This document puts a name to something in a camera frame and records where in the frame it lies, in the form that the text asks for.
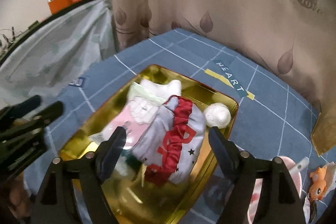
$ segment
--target yellow object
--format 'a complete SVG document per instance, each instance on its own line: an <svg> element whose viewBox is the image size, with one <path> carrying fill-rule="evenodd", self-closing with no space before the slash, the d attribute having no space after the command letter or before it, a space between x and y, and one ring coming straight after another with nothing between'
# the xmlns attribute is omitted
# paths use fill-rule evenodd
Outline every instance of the yellow object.
<svg viewBox="0 0 336 224"><path fill-rule="evenodd" d="M212 70L209 70L209 69L206 69L204 71L207 75L210 75L212 77L215 77L216 79L222 81L224 84L227 84L228 86L232 87L233 88L233 85L231 85L230 81L228 79L226 79L223 75L220 75L218 73L215 73L214 71ZM251 92L249 91L246 91L247 92L247 98L251 99L251 100L254 100L254 94L252 94Z"/></svg>
<svg viewBox="0 0 336 224"><path fill-rule="evenodd" d="M60 150L60 157L71 160L83 156L88 151L95 151L97 145L92 143L88 136L101 132L120 113L126 104L131 83L133 81L139 83L141 79L160 84L167 84L173 79L180 80L182 96L192 100L201 111L213 103L225 104L230 110L232 119L221 132L225 138L229 137L238 110L238 104L234 99L186 76L158 65L150 65L112 95L84 123ZM209 128L206 129L190 179L183 184L174 185L168 182L162 187L157 187L144 180L145 165L142 165L133 180L121 179L113 172L111 178L102 185L102 189L120 224L176 224L181 219L202 193L217 163L208 142L208 130Z"/></svg>

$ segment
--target pink bowl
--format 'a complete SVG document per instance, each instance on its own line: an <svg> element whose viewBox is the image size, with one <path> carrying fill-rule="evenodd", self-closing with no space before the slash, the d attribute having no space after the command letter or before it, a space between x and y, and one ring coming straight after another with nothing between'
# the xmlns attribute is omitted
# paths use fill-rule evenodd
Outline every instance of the pink bowl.
<svg viewBox="0 0 336 224"><path fill-rule="evenodd" d="M295 165L295 162L291 158L288 158L286 156L280 156L280 158L283 160L283 162L285 163L285 165L288 169ZM301 178L300 172L298 172L296 174L293 174L292 179L294 181L294 184L295 184L295 187L296 187L296 190L297 190L299 196L301 196L302 178ZM262 183L263 183L263 179L257 179L256 182L255 182L255 185L254 185L254 190L253 190L253 194L252 194L252 197L251 197L250 207L247 211L247 220L248 220L249 224L253 223L254 216L255 216L255 213L256 213L257 208L258 208Z"/></svg>

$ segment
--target beige curtain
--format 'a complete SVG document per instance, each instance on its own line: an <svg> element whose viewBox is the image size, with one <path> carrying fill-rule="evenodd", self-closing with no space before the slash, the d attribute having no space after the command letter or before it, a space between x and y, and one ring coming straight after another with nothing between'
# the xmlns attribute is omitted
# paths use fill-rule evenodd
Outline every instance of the beige curtain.
<svg viewBox="0 0 336 224"><path fill-rule="evenodd" d="M273 72L322 110L318 154L336 145L336 0L112 0L121 48L182 27Z"/></svg>

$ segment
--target white ball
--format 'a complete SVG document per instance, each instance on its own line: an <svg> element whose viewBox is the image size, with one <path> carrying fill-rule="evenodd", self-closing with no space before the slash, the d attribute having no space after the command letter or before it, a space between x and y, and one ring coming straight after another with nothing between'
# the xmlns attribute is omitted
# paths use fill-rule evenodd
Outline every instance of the white ball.
<svg viewBox="0 0 336 224"><path fill-rule="evenodd" d="M209 127L225 128L231 121L231 114L226 105L214 103L204 110L204 116Z"/></svg>

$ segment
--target red ruffled fabric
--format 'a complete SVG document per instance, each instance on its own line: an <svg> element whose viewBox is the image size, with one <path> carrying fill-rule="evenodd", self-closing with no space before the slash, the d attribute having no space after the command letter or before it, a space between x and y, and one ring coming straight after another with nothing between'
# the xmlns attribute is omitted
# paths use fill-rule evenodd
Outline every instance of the red ruffled fabric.
<svg viewBox="0 0 336 224"><path fill-rule="evenodd" d="M179 96L172 97L178 98L178 106L173 111L173 128L166 132L162 146L157 150L158 153L162 154L162 166L149 165L145 172L145 179L157 186L165 184L177 168L181 156L182 143L184 143L184 134L193 107L192 101L188 99Z"/></svg>

